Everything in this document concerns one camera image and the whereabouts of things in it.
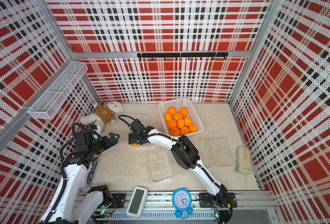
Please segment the orange three container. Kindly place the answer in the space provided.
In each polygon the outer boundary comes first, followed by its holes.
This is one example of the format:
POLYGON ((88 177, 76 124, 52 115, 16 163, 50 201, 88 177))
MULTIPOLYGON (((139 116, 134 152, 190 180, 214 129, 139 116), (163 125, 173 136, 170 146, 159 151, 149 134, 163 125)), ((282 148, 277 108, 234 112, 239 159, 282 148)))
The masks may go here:
POLYGON ((190 133, 190 129, 188 127, 183 127, 180 129, 180 135, 186 135, 190 133))

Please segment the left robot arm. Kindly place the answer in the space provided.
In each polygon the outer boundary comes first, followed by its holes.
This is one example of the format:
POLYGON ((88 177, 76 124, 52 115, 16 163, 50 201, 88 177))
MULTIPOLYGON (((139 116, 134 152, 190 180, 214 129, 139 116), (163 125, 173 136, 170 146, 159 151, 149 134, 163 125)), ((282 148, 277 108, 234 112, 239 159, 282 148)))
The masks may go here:
POLYGON ((60 150, 61 179, 41 224, 85 224, 100 206, 116 204, 107 185, 92 186, 98 157, 115 146, 119 134, 100 136, 95 126, 74 122, 72 137, 60 150))

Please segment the clear clamshell container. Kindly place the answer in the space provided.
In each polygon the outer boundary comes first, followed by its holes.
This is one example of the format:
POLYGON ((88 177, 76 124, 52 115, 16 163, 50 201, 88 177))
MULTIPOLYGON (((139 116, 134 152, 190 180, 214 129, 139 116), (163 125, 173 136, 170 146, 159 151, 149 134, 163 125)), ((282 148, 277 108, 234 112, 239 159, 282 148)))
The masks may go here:
POLYGON ((148 172, 153 182, 159 183, 172 178, 172 161, 167 149, 154 147, 148 151, 148 172))
POLYGON ((162 122, 160 120, 160 115, 158 115, 158 114, 154 114, 154 113, 137 113, 136 117, 134 119, 131 119, 131 121, 133 122, 135 119, 140 120, 145 127, 151 126, 151 127, 154 127, 155 129, 158 129, 158 130, 162 127, 162 122))
POLYGON ((235 159, 225 138, 206 138, 203 143, 203 163, 210 166, 231 166, 235 159))

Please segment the white plastic basket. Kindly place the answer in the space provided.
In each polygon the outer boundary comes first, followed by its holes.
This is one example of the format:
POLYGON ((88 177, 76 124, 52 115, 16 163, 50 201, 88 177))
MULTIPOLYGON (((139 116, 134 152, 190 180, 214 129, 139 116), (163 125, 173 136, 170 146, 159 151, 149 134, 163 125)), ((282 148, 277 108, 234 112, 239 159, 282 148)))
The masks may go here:
POLYGON ((158 105, 166 134, 171 136, 195 135, 204 131, 192 102, 188 98, 161 102, 158 105))

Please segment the orange front container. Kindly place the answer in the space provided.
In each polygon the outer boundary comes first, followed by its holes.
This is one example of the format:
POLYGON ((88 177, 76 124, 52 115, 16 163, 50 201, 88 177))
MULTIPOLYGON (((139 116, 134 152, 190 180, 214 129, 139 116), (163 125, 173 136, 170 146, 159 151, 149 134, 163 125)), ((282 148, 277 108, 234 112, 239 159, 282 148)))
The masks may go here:
POLYGON ((178 129, 182 129, 182 128, 185 127, 185 121, 184 121, 184 119, 178 119, 177 120, 177 127, 178 127, 178 129))
POLYGON ((192 124, 192 120, 190 117, 184 117, 183 119, 186 127, 189 127, 192 124))
POLYGON ((183 119, 183 114, 181 113, 176 113, 174 116, 173 116, 173 119, 175 121, 178 121, 179 119, 183 119))
POLYGON ((172 120, 172 113, 171 112, 166 112, 164 115, 164 120, 166 122, 169 122, 170 120, 172 120))

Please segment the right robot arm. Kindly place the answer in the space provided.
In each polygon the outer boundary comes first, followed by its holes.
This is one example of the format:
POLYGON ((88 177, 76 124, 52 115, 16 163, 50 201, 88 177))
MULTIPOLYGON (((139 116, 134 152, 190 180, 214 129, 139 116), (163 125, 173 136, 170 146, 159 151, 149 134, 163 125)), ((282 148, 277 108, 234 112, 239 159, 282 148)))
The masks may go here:
POLYGON ((169 136, 151 126, 145 127, 138 119, 133 120, 132 123, 126 122, 126 124, 131 131, 129 135, 130 144, 156 144, 170 150, 177 164, 183 169, 194 173, 200 180, 207 193, 212 196, 212 203, 215 207, 231 207, 228 190, 206 169, 199 151, 187 136, 169 136))

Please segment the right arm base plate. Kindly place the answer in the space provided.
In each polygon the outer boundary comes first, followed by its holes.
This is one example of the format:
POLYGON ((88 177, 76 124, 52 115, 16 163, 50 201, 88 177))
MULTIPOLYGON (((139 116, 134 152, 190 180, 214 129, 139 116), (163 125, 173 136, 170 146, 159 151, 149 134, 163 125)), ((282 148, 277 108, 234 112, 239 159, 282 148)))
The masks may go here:
MULTIPOLYGON (((226 200, 227 200, 226 203, 229 203, 232 208, 237 208, 238 204, 237 204, 235 194, 228 192, 228 195, 229 195, 229 201, 226 198, 226 200)), ((216 207, 216 205, 212 201, 212 195, 210 195, 209 193, 199 193, 196 196, 196 199, 199 201, 201 208, 215 208, 216 207)))

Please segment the orange four container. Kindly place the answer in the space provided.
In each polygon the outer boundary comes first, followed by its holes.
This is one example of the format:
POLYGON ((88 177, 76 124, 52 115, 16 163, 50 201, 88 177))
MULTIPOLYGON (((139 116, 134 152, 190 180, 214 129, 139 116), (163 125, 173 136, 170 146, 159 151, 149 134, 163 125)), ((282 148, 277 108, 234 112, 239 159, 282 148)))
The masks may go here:
POLYGON ((194 133, 194 132, 197 132, 198 131, 198 127, 195 124, 189 125, 188 128, 190 130, 190 133, 194 133))

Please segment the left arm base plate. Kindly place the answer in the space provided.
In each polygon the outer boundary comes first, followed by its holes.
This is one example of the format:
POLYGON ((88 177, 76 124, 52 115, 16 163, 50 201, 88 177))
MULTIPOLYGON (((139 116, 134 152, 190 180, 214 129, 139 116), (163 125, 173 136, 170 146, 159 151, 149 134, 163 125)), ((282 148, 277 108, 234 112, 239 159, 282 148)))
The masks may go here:
POLYGON ((123 209, 124 204, 126 201, 126 194, 125 193, 111 193, 112 202, 108 205, 109 209, 123 209))

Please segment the orange one container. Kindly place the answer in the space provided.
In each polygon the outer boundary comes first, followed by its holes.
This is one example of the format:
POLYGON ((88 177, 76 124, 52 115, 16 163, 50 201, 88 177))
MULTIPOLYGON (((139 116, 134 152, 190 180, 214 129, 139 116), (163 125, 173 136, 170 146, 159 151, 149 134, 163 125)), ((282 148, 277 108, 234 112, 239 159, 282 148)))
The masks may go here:
POLYGON ((174 120, 174 119, 169 120, 168 123, 167 123, 167 127, 169 129, 177 128, 177 126, 178 126, 177 121, 174 120))

